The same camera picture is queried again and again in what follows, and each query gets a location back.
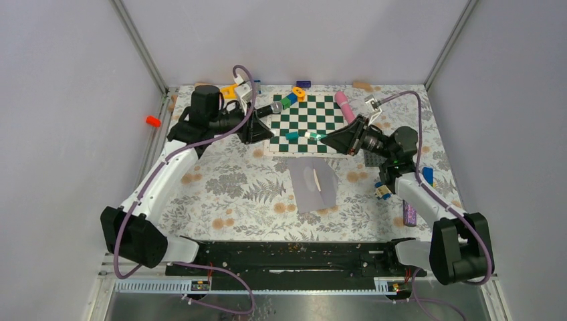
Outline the small green white bottle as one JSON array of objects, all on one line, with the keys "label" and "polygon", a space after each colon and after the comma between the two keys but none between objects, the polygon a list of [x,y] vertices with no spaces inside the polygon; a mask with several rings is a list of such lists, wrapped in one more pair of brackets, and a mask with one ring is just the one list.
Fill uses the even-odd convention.
[{"label": "small green white bottle", "polygon": [[315,132],[306,132],[304,134],[304,137],[309,139],[309,140],[315,140],[315,141],[319,141],[322,137],[324,137],[324,135],[315,133]]}]

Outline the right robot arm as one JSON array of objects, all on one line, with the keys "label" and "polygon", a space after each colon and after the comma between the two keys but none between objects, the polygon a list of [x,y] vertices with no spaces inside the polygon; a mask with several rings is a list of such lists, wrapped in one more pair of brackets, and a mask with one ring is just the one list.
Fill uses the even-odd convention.
[{"label": "right robot arm", "polygon": [[392,243],[394,251],[383,258],[389,274],[399,276],[412,266],[432,272],[443,285],[481,285],[489,280],[495,264],[487,219],[454,207],[426,182],[414,161],[421,141],[415,129],[402,126],[386,135],[367,118],[357,116],[320,141],[345,155],[364,150],[381,156],[382,185],[415,209],[432,229],[430,241],[409,238]]}]

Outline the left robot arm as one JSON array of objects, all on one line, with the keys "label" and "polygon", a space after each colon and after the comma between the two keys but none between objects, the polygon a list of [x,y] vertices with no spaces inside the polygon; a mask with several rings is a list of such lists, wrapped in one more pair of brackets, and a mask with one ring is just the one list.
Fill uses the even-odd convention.
[{"label": "left robot arm", "polygon": [[259,140],[255,109],[257,82],[240,81],[235,98],[227,99],[214,85],[194,88],[190,103],[166,136],[162,152],[132,194],[117,207],[106,207],[101,216],[107,250],[114,261],[133,261],[138,268],[181,261],[193,275],[207,268],[207,257],[188,237],[166,235],[157,225],[175,185],[203,155],[205,149],[231,134],[244,144]]}]

